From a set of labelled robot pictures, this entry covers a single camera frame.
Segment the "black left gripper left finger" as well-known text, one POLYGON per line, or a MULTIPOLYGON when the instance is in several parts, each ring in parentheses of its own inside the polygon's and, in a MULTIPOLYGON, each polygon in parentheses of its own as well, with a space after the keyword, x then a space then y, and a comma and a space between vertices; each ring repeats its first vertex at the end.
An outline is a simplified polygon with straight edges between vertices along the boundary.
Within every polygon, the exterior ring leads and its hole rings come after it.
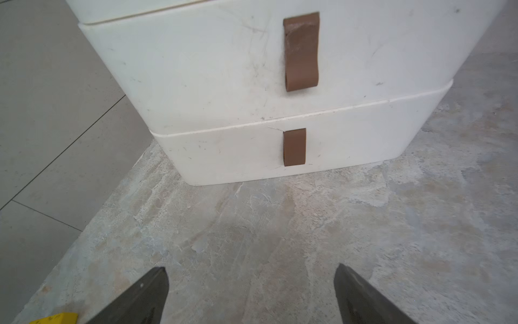
POLYGON ((164 267, 154 267, 88 321, 95 323, 160 323, 169 293, 164 267))

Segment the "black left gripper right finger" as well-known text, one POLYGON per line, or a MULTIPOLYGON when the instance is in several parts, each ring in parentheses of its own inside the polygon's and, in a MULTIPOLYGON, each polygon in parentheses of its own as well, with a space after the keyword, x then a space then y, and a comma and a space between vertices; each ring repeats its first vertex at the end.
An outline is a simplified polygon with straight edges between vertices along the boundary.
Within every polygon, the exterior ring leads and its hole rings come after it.
POLYGON ((334 289, 343 323, 408 323, 415 321, 351 267, 339 264, 334 289))

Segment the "white three-drawer cabinet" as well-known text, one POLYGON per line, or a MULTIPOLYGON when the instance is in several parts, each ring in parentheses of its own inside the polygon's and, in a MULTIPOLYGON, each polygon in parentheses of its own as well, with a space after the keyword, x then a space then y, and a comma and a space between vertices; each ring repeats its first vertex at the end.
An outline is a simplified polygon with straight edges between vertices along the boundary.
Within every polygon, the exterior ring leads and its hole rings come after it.
POLYGON ((190 185, 394 159, 504 1, 70 1, 190 185))

